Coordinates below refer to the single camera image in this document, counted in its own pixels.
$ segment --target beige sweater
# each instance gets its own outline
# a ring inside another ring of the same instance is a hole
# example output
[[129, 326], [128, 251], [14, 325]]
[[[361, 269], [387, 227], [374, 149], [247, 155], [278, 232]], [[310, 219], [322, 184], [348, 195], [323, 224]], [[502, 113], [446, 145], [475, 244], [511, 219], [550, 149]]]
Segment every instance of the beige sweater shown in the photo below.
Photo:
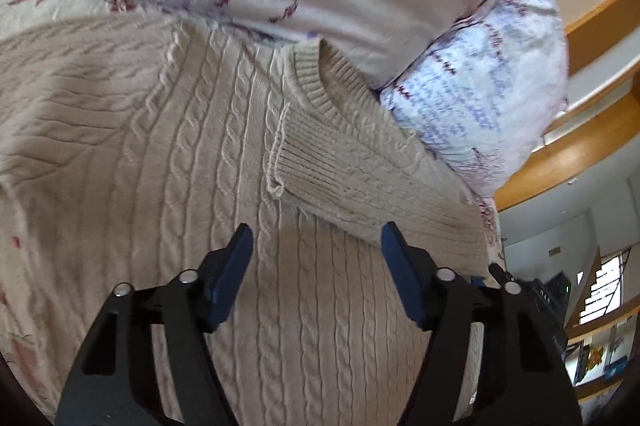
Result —
[[0, 186], [27, 280], [4, 270], [0, 284], [24, 310], [12, 323], [32, 337], [29, 390], [49, 412], [116, 283], [165, 283], [240, 222], [254, 258], [210, 345], [241, 424], [398, 420], [426, 335], [375, 247], [388, 219], [437, 263], [486, 274], [462, 181], [319, 41], [272, 49], [133, 15], [4, 40]]

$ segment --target wooden railing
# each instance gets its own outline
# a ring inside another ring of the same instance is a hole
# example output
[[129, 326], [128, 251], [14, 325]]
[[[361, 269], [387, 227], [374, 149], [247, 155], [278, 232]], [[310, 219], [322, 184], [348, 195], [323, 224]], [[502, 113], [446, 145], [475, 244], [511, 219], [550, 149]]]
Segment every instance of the wooden railing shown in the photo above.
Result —
[[533, 153], [495, 194], [498, 211], [532, 199], [597, 164], [640, 133], [640, 75], [629, 94], [571, 133]]
[[578, 325], [575, 327], [568, 327], [564, 330], [569, 338], [569, 345], [580, 343], [581, 340], [586, 339], [598, 332], [610, 329], [620, 321], [626, 320], [628, 317], [634, 316], [640, 312], [640, 294], [635, 298], [623, 303], [616, 310], [611, 311], [604, 316], [597, 317], [593, 321]]
[[597, 272], [602, 268], [602, 259], [600, 258], [600, 247], [596, 251], [596, 254], [593, 258], [593, 265], [591, 265], [591, 270], [586, 275], [586, 280], [582, 287], [582, 291], [580, 292], [580, 296], [578, 300], [575, 302], [574, 310], [569, 316], [569, 319], [566, 322], [566, 327], [575, 327], [580, 324], [580, 313], [584, 310], [586, 306], [587, 298], [591, 295], [591, 287], [596, 282]]

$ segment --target sweater sleeve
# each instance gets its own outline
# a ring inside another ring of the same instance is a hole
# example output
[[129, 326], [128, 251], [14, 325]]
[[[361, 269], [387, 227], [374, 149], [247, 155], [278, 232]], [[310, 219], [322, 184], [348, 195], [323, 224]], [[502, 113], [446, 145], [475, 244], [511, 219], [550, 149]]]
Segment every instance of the sweater sleeve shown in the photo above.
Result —
[[437, 185], [417, 180], [300, 105], [289, 103], [282, 112], [267, 176], [273, 196], [354, 236], [378, 243], [382, 226], [393, 220], [407, 242], [429, 250], [439, 265], [486, 276], [482, 224], [470, 206], [450, 203]]
[[[401, 129], [380, 106], [358, 70], [326, 41], [307, 41], [292, 48], [294, 72], [287, 95], [299, 110], [351, 136], [406, 174], [428, 182], [446, 199], [471, 200], [473, 194], [460, 177], [425, 151], [414, 132]], [[465, 212], [479, 214], [477, 208]]]

